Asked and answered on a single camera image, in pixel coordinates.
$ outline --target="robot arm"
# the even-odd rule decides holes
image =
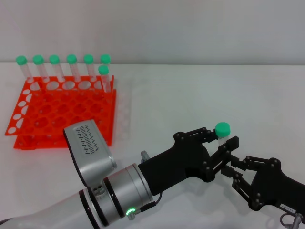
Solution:
[[[41,212],[0,223],[0,229],[100,229],[128,216],[154,207],[162,192],[189,177],[211,182],[215,174],[233,177],[233,185],[253,210],[274,205],[296,216],[295,229],[304,222],[305,186],[285,176],[281,162],[249,157],[240,161],[231,152],[238,148],[233,137],[209,156],[202,143],[218,139],[215,130],[206,128],[174,135],[175,143],[165,152],[133,164],[104,178],[116,168],[94,121],[85,121],[64,129],[64,135],[78,174],[87,188]],[[257,171],[249,185],[232,167]],[[153,201],[153,195],[159,199]]]

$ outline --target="orange test tube rack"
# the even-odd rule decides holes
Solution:
[[[80,82],[66,76],[64,82],[51,76],[24,83],[5,135],[16,135],[15,149],[67,147],[63,129],[84,120],[95,120],[107,145],[112,144],[116,89],[105,93],[101,81],[82,76]]]

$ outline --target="gray cylinder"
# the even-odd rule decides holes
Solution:
[[[108,189],[106,180],[111,185]],[[102,187],[94,188],[93,191],[109,224],[125,216],[129,209],[139,209],[153,200],[148,184],[136,164],[105,178]],[[120,216],[118,207],[123,210],[123,216]]]

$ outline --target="green cap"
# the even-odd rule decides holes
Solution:
[[[16,58],[16,62],[17,62],[18,65],[24,65],[28,61],[27,61],[27,58],[25,56],[19,56],[19,57]]]
[[[100,73],[101,75],[107,75],[107,74],[109,73],[108,67],[107,67],[106,65],[101,65],[101,66],[99,67],[99,73]]]
[[[68,62],[69,64],[74,64],[74,63],[76,63],[76,62],[77,62],[76,55],[74,55],[74,54],[68,55],[68,56],[67,56],[67,62]]]
[[[218,137],[227,137],[231,133],[230,125],[227,123],[218,123],[215,130]]]
[[[36,65],[42,64],[44,62],[43,57],[41,55],[36,55],[33,58],[33,62]]]
[[[110,63],[110,55],[104,54],[101,56],[101,63],[109,64]]]
[[[84,62],[86,64],[92,64],[93,63],[93,56],[90,54],[84,55]]]
[[[61,61],[59,60],[59,56],[58,55],[52,55],[49,57],[49,61],[51,64],[58,64]]]

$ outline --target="black ring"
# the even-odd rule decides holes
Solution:
[[[66,139],[66,142],[67,142],[67,145],[68,145],[68,148],[69,148],[69,152],[70,152],[70,154],[71,154],[72,161],[73,161],[73,163],[74,163],[75,169],[76,169],[78,175],[80,176],[80,179],[81,179],[82,183],[83,183],[86,187],[88,187],[88,185],[86,184],[84,178],[83,178],[82,175],[81,175],[80,170],[78,169],[78,166],[77,166],[77,163],[76,163],[76,161],[75,161],[74,155],[73,155],[73,153],[72,153],[72,149],[71,149],[71,146],[70,146],[70,144],[69,144],[69,141],[68,141],[68,138],[67,138],[67,135],[66,135],[65,130],[63,130],[63,136],[64,136],[65,139]]]
[[[94,216],[93,216],[93,214],[92,214],[92,212],[91,212],[91,209],[90,209],[90,207],[89,207],[89,205],[88,205],[88,202],[87,202],[87,200],[86,200],[84,191],[81,190],[81,191],[79,192],[79,194],[80,194],[80,198],[81,198],[82,205],[84,206],[84,209],[85,209],[85,211],[86,211],[86,213],[87,213],[87,216],[88,216],[88,218],[89,218],[89,220],[90,220],[90,222],[91,222],[93,228],[94,228],[94,229],[100,229],[100,227],[99,227],[99,225],[97,224],[97,222],[96,222],[96,220],[95,220],[95,218],[94,218]]]
[[[291,214],[289,214],[289,213],[284,213],[284,214],[281,215],[281,217],[280,217],[280,222],[281,222],[281,224],[282,224],[284,227],[286,227],[287,224],[284,224],[284,222],[283,222],[284,216],[293,216],[293,215],[291,215]]]
[[[98,204],[98,202],[97,202],[97,200],[96,200],[96,198],[95,198],[95,196],[94,196],[94,194],[93,194],[93,192],[92,192],[92,190],[90,188],[88,188],[88,193],[89,193],[90,199],[91,199],[91,201],[92,201],[92,203],[93,203],[93,205],[95,207],[96,213],[99,215],[99,217],[101,219],[102,224],[105,227],[108,226],[109,223],[108,223],[108,221],[107,221],[107,219],[106,219],[102,209],[100,208],[100,205]]]
[[[109,192],[109,194],[111,196],[111,199],[113,200],[113,203],[114,203],[114,205],[116,207],[116,210],[118,211],[119,216],[121,218],[123,218],[125,216],[125,214],[124,214],[123,209],[122,209],[122,207],[121,207],[121,205],[120,205],[120,203],[118,201],[118,198],[116,197],[116,195],[114,193],[114,190],[113,190],[113,188],[112,188],[112,186],[110,184],[110,181],[109,181],[108,177],[106,177],[104,179],[104,183],[105,183],[105,186],[106,186],[106,188],[107,188],[107,190],[108,190],[108,192]]]

